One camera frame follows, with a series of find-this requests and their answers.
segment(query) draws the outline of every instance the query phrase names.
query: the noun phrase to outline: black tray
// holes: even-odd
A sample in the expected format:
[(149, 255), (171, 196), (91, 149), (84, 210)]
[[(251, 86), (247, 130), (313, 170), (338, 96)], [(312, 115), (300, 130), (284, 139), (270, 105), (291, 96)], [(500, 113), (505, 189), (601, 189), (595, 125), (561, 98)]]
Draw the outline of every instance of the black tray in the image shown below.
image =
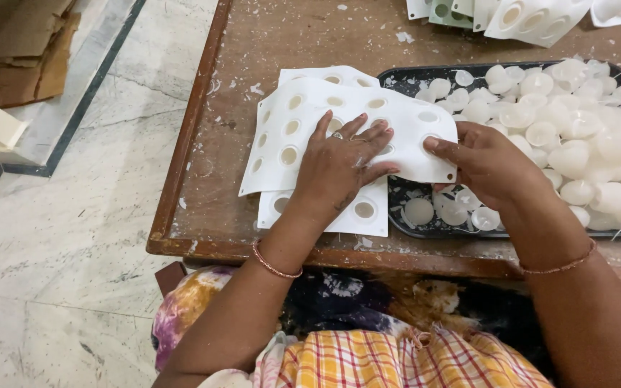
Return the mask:
[[(419, 84), (421, 81), (430, 82), (435, 78), (449, 79), (453, 85), (456, 85), (454, 75), (456, 70), (466, 70), (474, 76), (473, 84), (470, 84), (466, 89), (471, 92), (476, 88), (487, 87), (488, 84), (485, 81), (485, 74), (488, 69), (495, 65), (507, 66), (519, 66), (522, 69), (535, 68), (542, 66), (543, 68), (557, 64), (561, 61), (540, 61), (540, 62), (510, 62), (503, 64), (473, 64), (473, 65), (457, 65), (457, 66), (421, 66), (413, 68), (393, 68), (382, 72), (377, 78), (380, 80), (380, 84), (383, 87), (390, 88), (399, 93), (405, 94), (410, 97), (416, 96), (416, 93), (420, 91)], [(615, 77), (617, 85), (621, 85), (621, 68), (615, 64), (610, 65), (610, 75)], [(392, 78), (391, 85), (385, 86), (385, 79)], [(406, 201), (413, 198), (426, 198), (432, 202), (432, 188), (430, 184), (419, 183), (416, 181), (404, 180), (399, 177), (390, 176), (388, 179), (388, 205), (389, 205), (389, 219), (392, 225), (399, 229), (402, 233), (416, 238), (447, 238), (447, 237), (463, 237), (463, 236), (475, 236), (475, 237), (509, 237), (505, 230), (495, 231), (480, 231), (473, 225), (462, 224), (459, 226), (451, 226), (445, 224), (437, 216), (433, 217), (426, 225), (417, 225), (415, 229), (411, 229), (401, 218), (401, 209)], [(588, 229), (589, 235), (592, 237), (613, 237), (617, 230), (614, 231), (592, 231)]]

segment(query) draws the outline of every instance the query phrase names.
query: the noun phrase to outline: checkered cloth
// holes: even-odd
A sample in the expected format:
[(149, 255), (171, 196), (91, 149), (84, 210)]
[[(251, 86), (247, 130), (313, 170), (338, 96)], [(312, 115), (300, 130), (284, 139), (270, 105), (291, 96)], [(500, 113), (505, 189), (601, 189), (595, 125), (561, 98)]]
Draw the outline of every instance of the checkered cloth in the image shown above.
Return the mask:
[(402, 339), (373, 331), (319, 331), (296, 342), (278, 333), (258, 357), (254, 374), (229, 369), (212, 375), (201, 387), (224, 386), (552, 387), (495, 336), (475, 332), (465, 338), (439, 328), (430, 333), (412, 329)]

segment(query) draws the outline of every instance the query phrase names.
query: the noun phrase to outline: marble floor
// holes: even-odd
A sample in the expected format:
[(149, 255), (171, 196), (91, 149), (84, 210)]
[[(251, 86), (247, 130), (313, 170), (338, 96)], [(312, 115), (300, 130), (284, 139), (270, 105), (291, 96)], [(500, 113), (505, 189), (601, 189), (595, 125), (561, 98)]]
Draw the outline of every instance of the marble floor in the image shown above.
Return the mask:
[(0, 387), (149, 387), (145, 242), (215, 0), (149, 0), (51, 178), (0, 179)]

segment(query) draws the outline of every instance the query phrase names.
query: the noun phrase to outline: copper bangle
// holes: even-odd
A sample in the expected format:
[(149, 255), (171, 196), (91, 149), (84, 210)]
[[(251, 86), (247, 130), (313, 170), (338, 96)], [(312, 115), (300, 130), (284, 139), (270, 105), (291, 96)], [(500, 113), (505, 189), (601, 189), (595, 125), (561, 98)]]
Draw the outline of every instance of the copper bangle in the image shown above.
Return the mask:
[(255, 257), (258, 259), (260, 264), (263, 264), (263, 266), (266, 269), (268, 269), (268, 271), (274, 273), (275, 275), (281, 278), (287, 278), (287, 279), (298, 278), (304, 272), (303, 268), (299, 268), (299, 272), (296, 275), (287, 275), (286, 273), (279, 272), (278, 270), (272, 268), (272, 266), (268, 264), (268, 262), (265, 261), (265, 259), (263, 259), (263, 256), (260, 254), (260, 251), (258, 251), (258, 244), (260, 244), (260, 239), (257, 239), (253, 242), (253, 253), (255, 254)]
[(562, 271), (566, 271), (568, 269), (573, 269), (574, 267), (578, 266), (579, 264), (581, 264), (582, 262), (585, 262), (586, 260), (591, 258), (591, 254), (593, 252), (595, 252), (596, 248), (598, 247), (598, 244), (595, 242), (594, 239), (591, 239), (591, 248), (589, 249), (589, 251), (583, 255), (582, 257), (578, 258), (577, 260), (572, 261), (569, 264), (565, 264), (561, 267), (557, 267), (557, 268), (553, 268), (553, 269), (547, 269), (545, 271), (534, 271), (533, 269), (526, 269), (523, 266), (519, 266), (519, 269), (521, 270), (521, 272), (526, 275), (545, 275), (548, 273), (555, 273), (555, 272), (562, 272)]

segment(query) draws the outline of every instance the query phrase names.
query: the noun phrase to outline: woman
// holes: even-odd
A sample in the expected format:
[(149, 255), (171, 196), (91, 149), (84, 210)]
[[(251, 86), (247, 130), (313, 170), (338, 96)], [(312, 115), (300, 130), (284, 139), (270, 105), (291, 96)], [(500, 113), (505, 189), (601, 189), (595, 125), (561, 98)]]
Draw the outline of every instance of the woman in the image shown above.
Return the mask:
[[(328, 111), (308, 140), (293, 196), (255, 246), (259, 260), (212, 297), (153, 387), (549, 387), (520, 354), (483, 333), (321, 331), (304, 342), (274, 335), (293, 277), (325, 227), (362, 186), (399, 171), (367, 164), (392, 138), (386, 122), (355, 136), (364, 113), (326, 138), (331, 119)], [(423, 146), (459, 166), (461, 183), (500, 212), (562, 385), (621, 387), (621, 281), (550, 181), (504, 135), (469, 122), (457, 131), (459, 144), (428, 137)]]

